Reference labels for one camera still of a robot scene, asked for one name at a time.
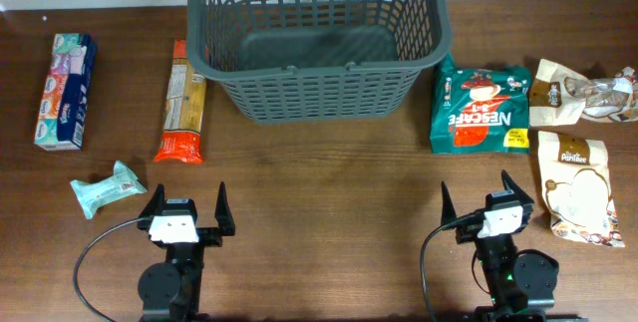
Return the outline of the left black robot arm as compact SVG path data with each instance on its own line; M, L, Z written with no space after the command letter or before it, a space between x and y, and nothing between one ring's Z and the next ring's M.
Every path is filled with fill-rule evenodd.
M200 289L207 248L220 247L233 236L235 223L228 206L226 186L218 188L214 218L217 225L198 227L195 202L190 198L164 197L159 185L140 213L137 228L165 251L163 262L148 267L138 282L143 321L205 321L199 311Z

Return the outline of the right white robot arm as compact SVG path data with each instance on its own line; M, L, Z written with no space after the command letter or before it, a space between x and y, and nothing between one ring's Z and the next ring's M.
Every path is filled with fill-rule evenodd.
M549 316L554 307L559 263L536 249L520 250L513 237L528 225L533 199L510 175L501 174L503 190L485 197L485 206L456 214L445 184L442 189L440 231L452 230L457 244L475 246L473 263L479 264L491 304L478 307L474 321L579 321L574 315Z

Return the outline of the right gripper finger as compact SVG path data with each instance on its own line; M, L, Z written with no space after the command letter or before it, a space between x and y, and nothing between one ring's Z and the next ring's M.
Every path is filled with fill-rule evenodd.
M457 214L454 208L452 198L449 193L447 185L442 181L442 214L441 214L441 226L453 226L457 221Z
M518 186L511 176L507 173L506 170L501 171L501 180L504 188L506 190L510 190L515 195L516 199L523 206L534 205L533 199L520 187Z

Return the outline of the beige Pantree snack bag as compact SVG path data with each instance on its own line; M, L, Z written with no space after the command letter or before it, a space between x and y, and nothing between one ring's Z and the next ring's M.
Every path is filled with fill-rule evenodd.
M560 238L624 247L602 141L537 133L537 157L550 229Z

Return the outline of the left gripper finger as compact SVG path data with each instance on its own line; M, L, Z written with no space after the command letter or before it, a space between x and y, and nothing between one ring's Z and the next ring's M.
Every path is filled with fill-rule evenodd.
M164 202L164 186L159 183L150 201L140 213L140 217L151 217L156 214L159 205Z
M214 217L219 227L234 227L235 222L230 211L225 183L222 181L218 188Z

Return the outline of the green Nescafe bag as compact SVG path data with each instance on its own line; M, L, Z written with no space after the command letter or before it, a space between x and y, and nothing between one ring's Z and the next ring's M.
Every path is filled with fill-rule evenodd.
M435 155L529 152L531 73L463 68L446 56L435 71L430 143Z

